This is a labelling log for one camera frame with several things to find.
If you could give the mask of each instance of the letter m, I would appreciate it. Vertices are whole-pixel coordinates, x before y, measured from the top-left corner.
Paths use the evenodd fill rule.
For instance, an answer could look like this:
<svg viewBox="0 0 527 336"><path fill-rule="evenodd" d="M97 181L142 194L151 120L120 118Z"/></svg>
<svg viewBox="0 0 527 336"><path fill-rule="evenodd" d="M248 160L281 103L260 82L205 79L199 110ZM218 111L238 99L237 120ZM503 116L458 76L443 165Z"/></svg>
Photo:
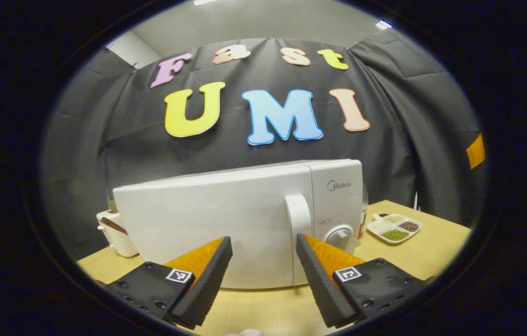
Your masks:
<svg viewBox="0 0 527 336"><path fill-rule="evenodd" d="M287 140L293 121L297 128L293 135L298 140L316 140L323 136L322 130L317 127L313 108L311 107L311 94L306 90L292 90L288 93L286 103L282 107L266 90L251 90L242 93L242 98L251 105L251 123L253 133L246 139L251 145L265 145L274 141L274 134L267 129L267 122L276 133Z"/></svg>

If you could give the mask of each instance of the table surface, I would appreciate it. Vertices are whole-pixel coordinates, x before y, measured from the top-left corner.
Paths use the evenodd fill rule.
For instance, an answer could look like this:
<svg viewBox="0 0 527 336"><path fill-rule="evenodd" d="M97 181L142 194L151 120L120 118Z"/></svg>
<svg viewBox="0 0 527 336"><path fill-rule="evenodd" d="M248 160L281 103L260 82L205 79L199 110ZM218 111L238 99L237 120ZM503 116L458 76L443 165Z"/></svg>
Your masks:
<svg viewBox="0 0 527 336"><path fill-rule="evenodd" d="M400 213L421 221L423 228L397 245L365 230L354 255L365 261L385 258L421 280L440 274L470 233L464 226L387 200L368 206L365 225L373 220L374 213ZM125 258L106 247L78 264L93 279L111 283L143 262L140 255ZM338 330L325 326L311 289L301 285L257 291L220 289L203 325L192 332L225 336L246 328L261 330L265 336L322 336Z"/></svg>

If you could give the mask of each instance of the divided plate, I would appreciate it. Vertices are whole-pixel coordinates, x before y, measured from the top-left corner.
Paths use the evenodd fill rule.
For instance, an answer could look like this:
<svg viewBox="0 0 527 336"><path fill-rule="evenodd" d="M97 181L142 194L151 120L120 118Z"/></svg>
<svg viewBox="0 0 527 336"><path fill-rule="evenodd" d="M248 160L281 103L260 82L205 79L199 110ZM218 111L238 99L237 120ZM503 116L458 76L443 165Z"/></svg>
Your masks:
<svg viewBox="0 0 527 336"><path fill-rule="evenodd" d="M384 219L384 218L391 217L391 216L400 216L400 217L403 217L404 219L397 223L390 223L389 221L386 221ZM417 228L415 232L410 232L410 231L407 231L399 227L400 224L405 223L405 222L415 223L419 226L419 228ZM410 217L406 217L405 215L400 215L398 213L391 213L388 216L377 218L375 221L371 221L370 223L367 224L367 230L369 232L371 232L372 234L375 234L378 238L380 238L384 242L387 242L388 244L402 243L405 240L414 236L417 232L421 231L422 227L423 227L423 224L417 221L416 219L412 219ZM385 238L384 236L382 236L382 234L384 234L385 232L391 231L391 230L398 230L400 232L406 232L408 233L408 236L400 240L389 240L388 238Z"/></svg>

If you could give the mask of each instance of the ceiling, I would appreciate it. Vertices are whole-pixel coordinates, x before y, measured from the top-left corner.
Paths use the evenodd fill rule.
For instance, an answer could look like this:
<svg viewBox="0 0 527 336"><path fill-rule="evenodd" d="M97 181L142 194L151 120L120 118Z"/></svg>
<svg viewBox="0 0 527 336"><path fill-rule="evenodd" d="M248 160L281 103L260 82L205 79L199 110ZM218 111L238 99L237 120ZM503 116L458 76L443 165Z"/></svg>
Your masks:
<svg viewBox="0 0 527 336"><path fill-rule="evenodd" d="M340 47L378 32L379 18L336 0L188 0L132 32L160 57L243 38L294 38Z"/></svg>

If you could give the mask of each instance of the bottle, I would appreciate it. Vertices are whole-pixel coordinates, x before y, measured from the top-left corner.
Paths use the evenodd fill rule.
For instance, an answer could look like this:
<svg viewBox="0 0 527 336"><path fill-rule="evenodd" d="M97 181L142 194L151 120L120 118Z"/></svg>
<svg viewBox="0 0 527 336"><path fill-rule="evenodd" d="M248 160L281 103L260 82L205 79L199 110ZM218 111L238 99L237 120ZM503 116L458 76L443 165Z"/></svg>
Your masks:
<svg viewBox="0 0 527 336"><path fill-rule="evenodd" d="M361 225L359 226L359 234L357 236L357 246L361 244L363 239L363 231L365 230L365 220L367 219L367 206L369 205L369 195L367 193L367 187L365 181L363 181L363 198L361 205Z"/></svg>

